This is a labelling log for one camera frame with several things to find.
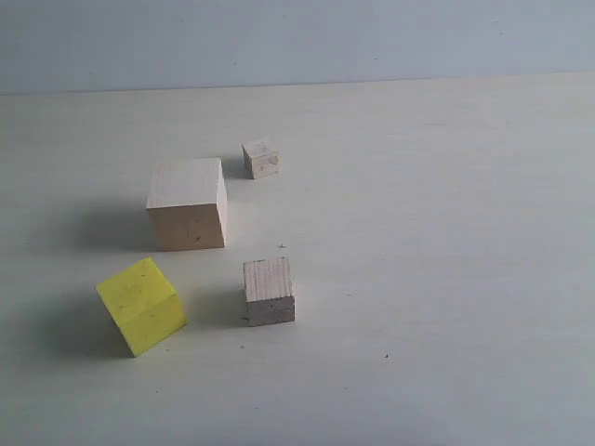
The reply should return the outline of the medium wooden cube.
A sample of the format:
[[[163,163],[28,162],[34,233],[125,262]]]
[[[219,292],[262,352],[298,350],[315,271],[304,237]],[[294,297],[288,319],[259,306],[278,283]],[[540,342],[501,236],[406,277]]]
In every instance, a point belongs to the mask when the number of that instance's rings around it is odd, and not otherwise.
[[[243,273],[248,326],[295,320],[295,293],[286,256],[244,262]]]

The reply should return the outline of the large wooden cube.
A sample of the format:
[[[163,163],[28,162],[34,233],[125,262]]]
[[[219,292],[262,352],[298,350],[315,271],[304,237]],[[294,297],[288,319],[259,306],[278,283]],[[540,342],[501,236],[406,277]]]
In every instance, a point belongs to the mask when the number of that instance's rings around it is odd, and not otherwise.
[[[166,251],[222,248],[228,197],[219,158],[156,164],[146,202],[157,241]]]

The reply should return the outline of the yellow cube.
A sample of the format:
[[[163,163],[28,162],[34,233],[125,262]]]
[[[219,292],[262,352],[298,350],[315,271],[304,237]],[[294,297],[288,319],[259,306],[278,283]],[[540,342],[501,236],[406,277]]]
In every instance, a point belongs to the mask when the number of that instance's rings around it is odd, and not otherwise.
[[[134,357],[187,323],[178,292],[150,257],[99,283],[96,289]]]

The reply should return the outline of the small wooden cube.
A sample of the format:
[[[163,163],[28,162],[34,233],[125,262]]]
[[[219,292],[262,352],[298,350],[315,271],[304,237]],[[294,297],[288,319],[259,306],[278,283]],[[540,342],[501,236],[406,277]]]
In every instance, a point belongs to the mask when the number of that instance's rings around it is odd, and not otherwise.
[[[248,177],[259,179],[280,171],[278,151],[271,145],[269,138],[260,138],[242,144],[245,168]]]

